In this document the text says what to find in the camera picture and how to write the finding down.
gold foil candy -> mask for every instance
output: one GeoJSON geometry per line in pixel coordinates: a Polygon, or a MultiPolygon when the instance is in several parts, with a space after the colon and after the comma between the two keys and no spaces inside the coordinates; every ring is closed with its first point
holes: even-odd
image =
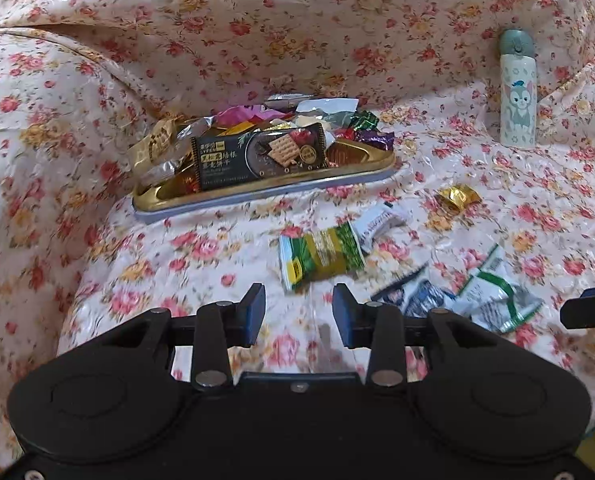
{"type": "Polygon", "coordinates": [[[450,205],[463,211],[466,206],[482,200],[480,196],[466,184],[456,184],[455,186],[440,189],[437,194],[450,205]]]}

thermos bottle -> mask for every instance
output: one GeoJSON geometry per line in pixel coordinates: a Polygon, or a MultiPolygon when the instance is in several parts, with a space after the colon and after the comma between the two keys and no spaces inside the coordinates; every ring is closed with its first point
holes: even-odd
{"type": "Polygon", "coordinates": [[[516,148],[535,146],[537,70],[533,40],[523,30],[500,37],[500,142],[516,148]]]}

bottle cap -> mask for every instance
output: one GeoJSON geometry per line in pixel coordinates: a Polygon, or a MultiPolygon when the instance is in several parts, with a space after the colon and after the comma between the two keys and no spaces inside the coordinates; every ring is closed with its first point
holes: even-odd
{"type": "Polygon", "coordinates": [[[510,28],[500,36],[500,54],[535,57],[535,46],[526,32],[510,28]]]}

cracker picture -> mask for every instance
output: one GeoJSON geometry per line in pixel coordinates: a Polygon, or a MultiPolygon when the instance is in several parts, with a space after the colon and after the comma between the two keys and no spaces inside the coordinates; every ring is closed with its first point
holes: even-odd
{"type": "Polygon", "coordinates": [[[299,155],[299,146],[289,134],[271,140],[268,145],[271,147],[268,156],[284,168],[289,167],[299,155]]]}

purple wrapper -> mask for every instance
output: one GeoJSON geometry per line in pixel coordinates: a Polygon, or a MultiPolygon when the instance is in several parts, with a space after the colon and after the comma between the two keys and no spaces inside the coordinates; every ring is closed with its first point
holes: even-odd
{"type": "Polygon", "coordinates": [[[355,140],[373,146],[374,148],[385,150],[385,152],[389,152],[393,149],[395,134],[393,132],[383,134],[376,130],[359,130],[355,140]]]}

